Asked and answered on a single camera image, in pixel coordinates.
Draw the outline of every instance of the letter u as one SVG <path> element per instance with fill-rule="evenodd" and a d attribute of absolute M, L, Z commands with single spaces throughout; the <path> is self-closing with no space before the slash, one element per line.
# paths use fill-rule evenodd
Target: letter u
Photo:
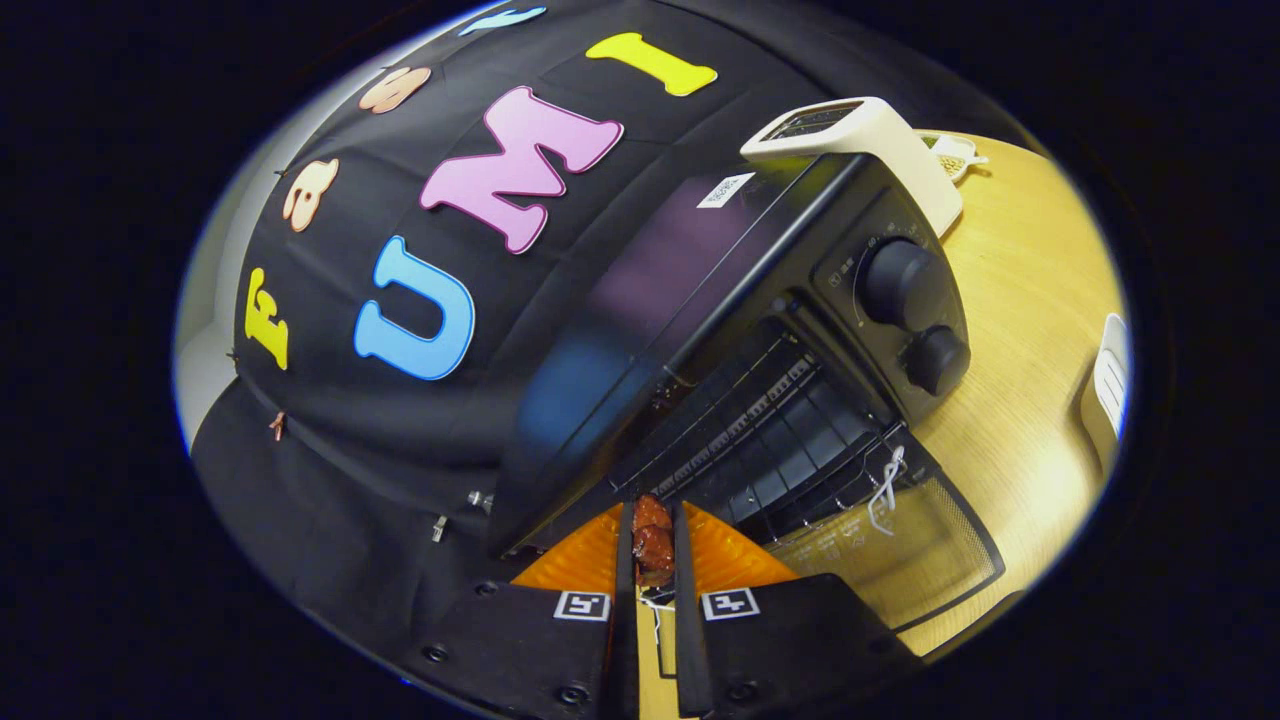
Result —
<path fill-rule="evenodd" d="M 370 300 L 356 318 L 356 354 L 376 356 L 393 368 L 424 380 L 438 380 L 462 363 L 475 332 L 475 302 L 457 278 L 419 260 L 394 236 L 383 246 L 374 265 L 374 284 L 399 283 L 440 306 L 444 320 L 431 338 L 416 336 L 383 316 Z"/>

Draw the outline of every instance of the oven control knob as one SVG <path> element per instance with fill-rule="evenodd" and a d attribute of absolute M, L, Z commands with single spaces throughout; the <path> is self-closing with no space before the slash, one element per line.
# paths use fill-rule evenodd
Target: oven control knob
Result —
<path fill-rule="evenodd" d="M 942 259 L 906 238 L 890 238 L 865 272 L 860 296 L 867 314 L 908 332 L 936 323 L 951 293 Z"/>
<path fill-rule="evenodd" d="M 968 369 L 969 346 L 946 325 L 924 333 L 906 354 L 906 378 L 936 397 L 951 392 Z"/>

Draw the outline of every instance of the food item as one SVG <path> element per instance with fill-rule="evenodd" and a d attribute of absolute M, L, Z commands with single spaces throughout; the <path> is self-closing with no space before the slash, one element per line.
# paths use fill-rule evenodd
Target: food item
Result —
<path fill-rule="evenodd" d="M 966 163 L 960 158 L 950 158 L 947 155 L 938 155 L 938 161 L 942 163 L 942 169 L 947 172 L 947 176 L 955 176 L 960 170 L 965 169 Z"/>
<path fill-rule="evenodd" d="M 636 559 L 636 584 L 663 587 L 676 573 L 671 515 L 653 495 L 636 500 L 631 518 L 631 555 Z"/>

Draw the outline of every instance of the black cloth backdrop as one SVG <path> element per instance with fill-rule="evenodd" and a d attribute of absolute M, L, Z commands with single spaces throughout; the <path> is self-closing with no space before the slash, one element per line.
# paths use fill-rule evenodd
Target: black cloth backdrop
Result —
<path fill-rule="evenodd" d="M 449 33 L 413 53 L 401 65 L 431 68 L 416 95 L 371 115 L 357 108 L 357 91 L 280 168 L 284 179 L 244 258 L 236 320 L 243 322 L 250 270 L 264 268 L 264 290 L 289 325 L 289 369 L 237 327 L 239 377 L 192 447 L 215 511 L 252 562 L 292 602 L 375 655 L 403 651 L 472 582 L 520 570 L 484 556 L 485 516 L 466 496 L 493 489 L 502 448 L 518 442 L 508 433 L 521 387 L 557 329 L 685 177 L 740 163 L 741 143 L 787 109 L 858 95 L 886 99 L 915 127 L 1032 143 L 938 65 L 790 3 L 544 4 L 526 23 Z M 584 55 L 631 31 L 716 68 L 718 79 L 672 97 L 628 65 Z M 417 197 L 442 161 L 499 151 L 481 117 L 520 85 L 626 131 L 582 174 L 548 156 L 567 191 L 536 199 L 549 210 L 547 227 L 516 256 L 497 231 L 452 208 L 422 210 Z M 333 158 L 340 159 L 337 179 L 311 225 L 293 233 L 280 210 L 292 178 Z M 419 334 L 439 327 L 434 304 L 374 286 L 374 264 L 393 234 L 475 300 L 470 350 L 438 382 L 353 350 L 367 299 Z M 288 419 L 275 442 L 268 424 L 279 410 Z M 433 543 L 439 514 L 449 524 L 444 542 Z"/>

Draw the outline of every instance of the letter m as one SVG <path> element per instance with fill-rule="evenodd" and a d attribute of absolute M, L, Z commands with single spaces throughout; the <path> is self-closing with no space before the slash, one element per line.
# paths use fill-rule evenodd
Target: letter m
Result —
<path fill-rule="evenodd" d="M 451 158 L 422 187 L 420 204 L 457 208 L 493 227 L 516 255 L 529 250 L 547 224 L 547 208 L 521 208 L 499 195 L 564 195 L 564 182 L 541 150 L 564 159 L 564 169 L 581 173 L 595 165 L 622 137 L 622 124 L 596 122 L 534 97 L 520 86 L 485 110 L 485 126 L 502 152 Z"/>

